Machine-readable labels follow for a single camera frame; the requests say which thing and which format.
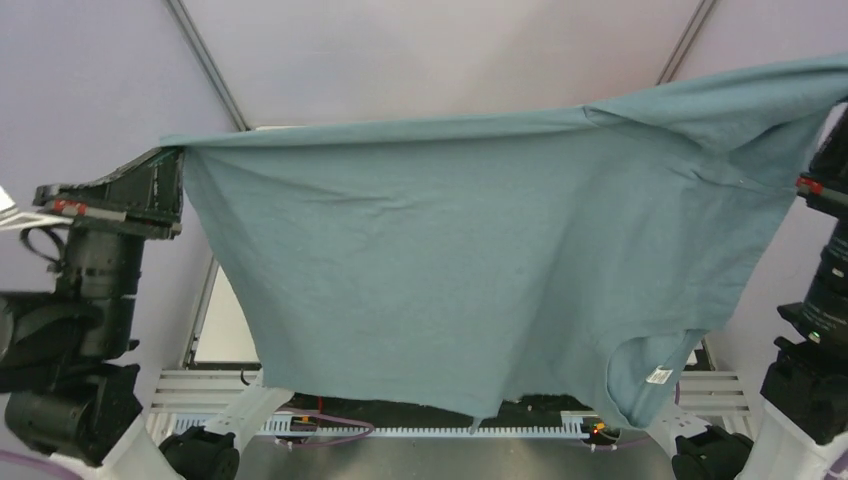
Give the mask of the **grey-blue t shirt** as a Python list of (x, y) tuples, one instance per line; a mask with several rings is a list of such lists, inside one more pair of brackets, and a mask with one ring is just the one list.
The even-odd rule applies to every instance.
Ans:
[(572, 108), (165, 144), (267, 386), (481, 419), (563, 394), (644, 428), (846, 97), (836, 54)]

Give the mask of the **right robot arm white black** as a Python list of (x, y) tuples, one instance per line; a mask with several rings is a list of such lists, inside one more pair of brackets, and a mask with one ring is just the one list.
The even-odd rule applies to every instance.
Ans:
[(803, 301), (777, 312), (803, 336), (778, 337), (760, 393), (756, 438), (670, 404), (648, 433), (677, 479), (844, 479), (847, 476), (847, 118), (841, 116), (799, 175), (808, 208), (835, 227)]

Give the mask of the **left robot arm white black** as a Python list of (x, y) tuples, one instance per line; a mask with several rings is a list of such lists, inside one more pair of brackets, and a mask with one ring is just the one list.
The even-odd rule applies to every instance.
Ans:
[(43, 185), (1, 227), (56, 247), (50, 291), (1, 295), (4, 421), (29, 449), (82, 479), (232, 479), (241, 452), (284, 404), (307, 405), (312, 379), (256, 378), (221, 413), (163, 441), (152, 438), (134, 389), (140, 368), (119, 365), (131, 336), (144, 246), (182, 230), (180, 147), (151, 149), (99, 179)]

